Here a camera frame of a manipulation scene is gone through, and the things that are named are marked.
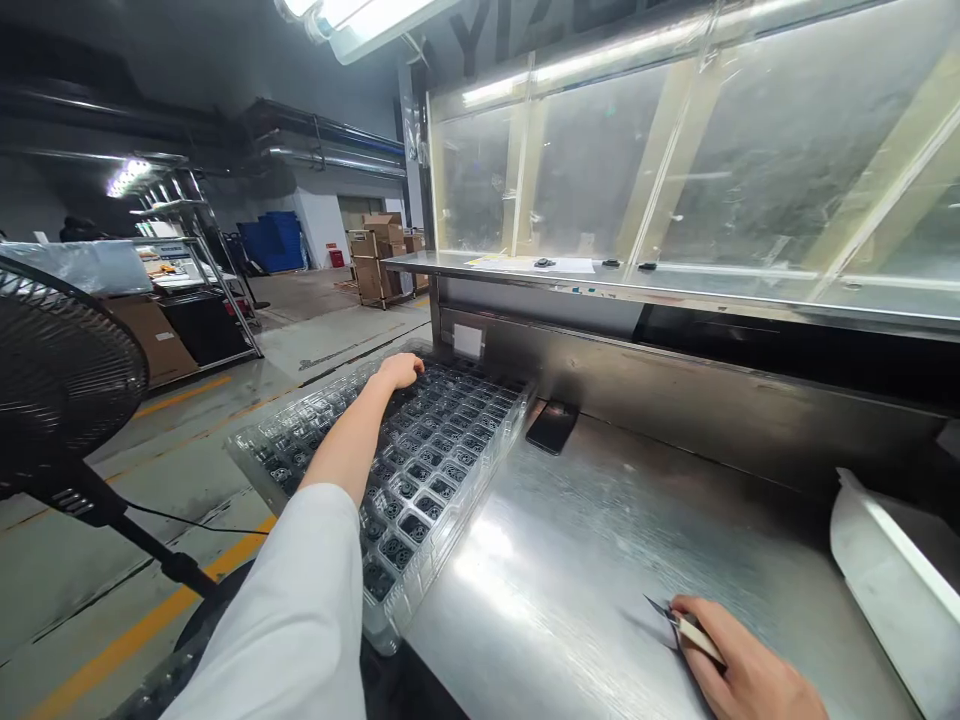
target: white sleeve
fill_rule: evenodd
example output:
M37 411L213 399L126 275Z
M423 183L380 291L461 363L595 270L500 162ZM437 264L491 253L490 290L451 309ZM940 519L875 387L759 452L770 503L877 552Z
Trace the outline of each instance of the white sleeve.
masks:
M162 720L364 718L359 533L342 488L297 492Z

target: black cable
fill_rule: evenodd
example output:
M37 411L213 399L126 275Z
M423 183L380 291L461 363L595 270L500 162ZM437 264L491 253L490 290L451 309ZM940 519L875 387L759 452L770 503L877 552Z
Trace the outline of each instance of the black cable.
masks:
M240 533L241 535L269 535L270 533L265 533L262 530L234 530L232 528L212 528L206 525L201 525L200 523L195 523L193 520L187 520L186 518L177 517L176 515L168 515L167 513L162 513L159 510L151 510L150 508L145 508L142 505L137 505L132 503L129 500L126 501L127 505L132 507L134 510L139 510L140 512L145 512L150 515L159 515L160 517L165 517L168 520L176 520L177 522L186 523L187 525L193 525L194 527L203 528L204 530L209 530L210 532L234 532Z

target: steel counter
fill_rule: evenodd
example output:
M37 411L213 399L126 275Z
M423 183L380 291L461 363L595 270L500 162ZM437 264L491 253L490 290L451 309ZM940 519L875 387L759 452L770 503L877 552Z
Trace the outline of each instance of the steel counter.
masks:
M829 507L586 416L559 457L520 438L489 493L407 634L472 720L710 717L643 598L677 592L726 605L833 720L920 717Z

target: tweezers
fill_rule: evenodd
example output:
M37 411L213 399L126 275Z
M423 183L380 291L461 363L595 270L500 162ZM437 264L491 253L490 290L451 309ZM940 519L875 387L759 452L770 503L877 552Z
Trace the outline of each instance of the tweezers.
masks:
M707 635L702 628L694 625L692 622L687 620L682 615L677 617L674 615L669 608L665 608L653 600L647 598L647 602L653 605L654 610L657 611L657 614L662 615L667 619L667 621L673 625L674 630L681 637L685 637L693 645L702 651L707 657L713 660L721 669L727 667L727 663L723 659L723 655L720 654L720 651L717 649L717 646L713 643L713 640L710 639L710 636Z

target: fan stand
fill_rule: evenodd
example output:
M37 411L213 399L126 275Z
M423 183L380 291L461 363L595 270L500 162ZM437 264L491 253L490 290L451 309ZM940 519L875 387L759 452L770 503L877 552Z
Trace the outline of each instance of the fan stand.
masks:
M126 516L127 503L83 460L54 453L44 461L25 492L55 510L93 527L111 527L160 563L164 575L202 598L213 595L217 583L186 553L172 552Z

